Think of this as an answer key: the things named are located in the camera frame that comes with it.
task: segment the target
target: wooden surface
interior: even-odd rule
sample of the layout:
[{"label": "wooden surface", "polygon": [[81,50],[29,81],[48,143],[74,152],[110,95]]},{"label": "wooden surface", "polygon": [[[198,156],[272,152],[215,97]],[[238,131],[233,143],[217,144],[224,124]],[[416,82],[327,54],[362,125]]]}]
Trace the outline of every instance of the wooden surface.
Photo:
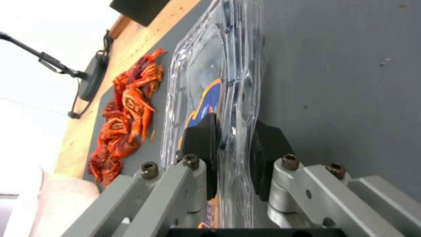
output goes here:
[{"label": "wooden surface", "polygon": [[[91,106],[81,119],[69,119],[56,173],[82,178],[101,96],[112,86],[112,81],[118,74],[133,65],[198,2],[199,0],[171,0],[148,27],[134,21],[128,23],[114,41],[107,72]],[[85,105],[84,101],[78,101],[75,110],[81,111]]]},{"label": "wooden surface", "polygon": [[120,15],[120,17],[118,17],[117,21],[115,21],[114,25],[109,30],[109,36],[113,39],[117,39],[130,22],[130,18],[124,15]]}]

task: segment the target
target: white wall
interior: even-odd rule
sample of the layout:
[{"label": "white wall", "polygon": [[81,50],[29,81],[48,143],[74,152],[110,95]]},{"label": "white wall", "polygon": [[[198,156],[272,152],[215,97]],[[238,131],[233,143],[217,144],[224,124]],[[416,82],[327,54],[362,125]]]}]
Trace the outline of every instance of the white wall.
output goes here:
[{"label": "white wall", "polygon": [[[68,67],[84,70],[119,13],[102,0],[0,0],[0,31]],[[77,89],[37,58],[0,40],[0,174],[22,166],[53,171]],[[0,188],[6,182],[0,178]]]}]

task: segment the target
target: metal bracket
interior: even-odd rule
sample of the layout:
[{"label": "metal bracket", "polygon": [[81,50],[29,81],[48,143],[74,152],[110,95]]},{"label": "metal bracket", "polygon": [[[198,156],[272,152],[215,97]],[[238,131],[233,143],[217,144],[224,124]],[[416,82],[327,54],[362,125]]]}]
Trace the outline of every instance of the metal bracket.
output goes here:
[{"label": "metal bracket", "polygon": [[386,221],[346,186],[348,179],[349,175],[341,182],[322,165],[304,167],[300,163],[298,169],[288,170],[278,159],[274,163],[268,215],[284,227],[294,225],[288,219],[291,213],[302,212],[304,221],[300,224],[308,218],[311,225],[338,227],[348,236],[403,236],[398,226]]}]

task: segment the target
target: black rectangular object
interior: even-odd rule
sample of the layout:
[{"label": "black rectangular object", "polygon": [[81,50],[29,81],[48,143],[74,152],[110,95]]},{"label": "black rectangular object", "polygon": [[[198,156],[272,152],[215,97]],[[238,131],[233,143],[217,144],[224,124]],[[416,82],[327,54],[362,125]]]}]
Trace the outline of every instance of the black rectangular object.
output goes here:
[{"label": "black rectangular object", "polygon": [[113,0],[110,7],[135,22],[148,26],[168,2],[169,0]]},{"label": "black rectangular object", "polygon": [[170,229],[167,237],[345,237],[336,228],[305,229]]}]

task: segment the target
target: black cable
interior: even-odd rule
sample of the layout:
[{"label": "black cable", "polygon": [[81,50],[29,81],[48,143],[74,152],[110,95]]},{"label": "black cable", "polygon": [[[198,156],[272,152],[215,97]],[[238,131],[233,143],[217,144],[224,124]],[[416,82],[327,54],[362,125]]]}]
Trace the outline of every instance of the black cable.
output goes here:
[{"label": "black cable", "polygon": [[[95,53],[95,57],[99,60],[98,57],[102,58],[102,61],[104,63],[108,62],[109,59],[109,51],[111,48],[111,44],[113,39],[109,36],[109,30],[106,31],[104,37],[103,37],[103,44],[104,44],[104,49],[100,49]],[[76,113],[74,112],[75,110],[75,105],[76,105],[76,100],[77,100],[77,95],[79,94],[79,90],[80,90],[80,81],[78,78],[76,78],[77,80],[77,91],[76,91],[76,95],[75,95],[75,99],[73,100],[73,105],[72,105],[72,110],[69,111],[67,113],[67,115],[72,118],[72,119],[79,119],[89,108],[89,106],[91,105],[93,98],[88,102],[88,104],[85,106],[85,108],[82,110],[82,112],[80,113]]]}]

